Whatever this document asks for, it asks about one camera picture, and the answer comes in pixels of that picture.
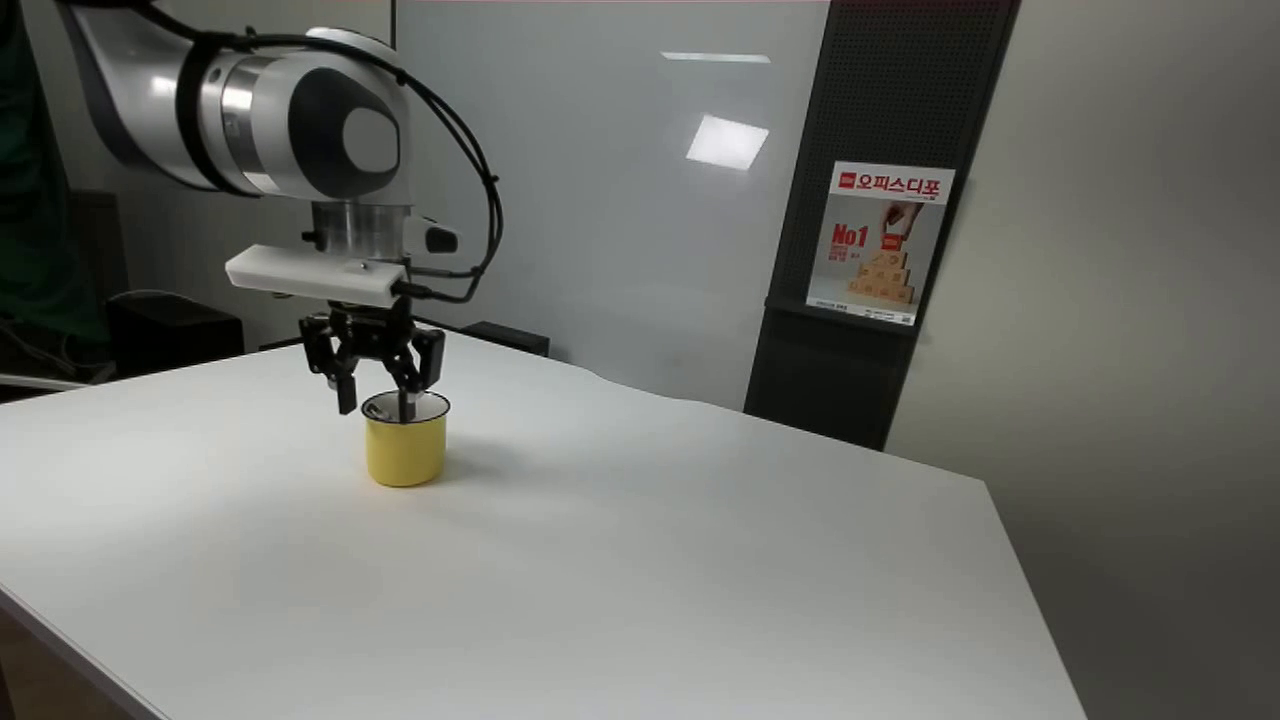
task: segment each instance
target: poster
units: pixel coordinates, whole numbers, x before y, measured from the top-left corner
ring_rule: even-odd
[[[916,323],[958,172],[836,164],[809,306]]]

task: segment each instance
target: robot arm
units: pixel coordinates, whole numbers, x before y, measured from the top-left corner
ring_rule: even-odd
[[[339,410],[358,407],[358,359],[383,359],[402,404],[441,376],[441,333],[412,323],[412,300],[470,300],[502,243],[498,174],[466,119],[391,47],[337,26],[307,36],[191,33],[151,0],[61,0],[91,119],[127,164],[235,195],[314,202],[318,253],[247,248],[227,260],[235,289],[328,300],[304,320],[314,372]],[[417,272],[405,257],[412,213],[408,87],[462,139],[490,195],[490,248],[471,272]],[[417,277],[470,279],[466,296]]]

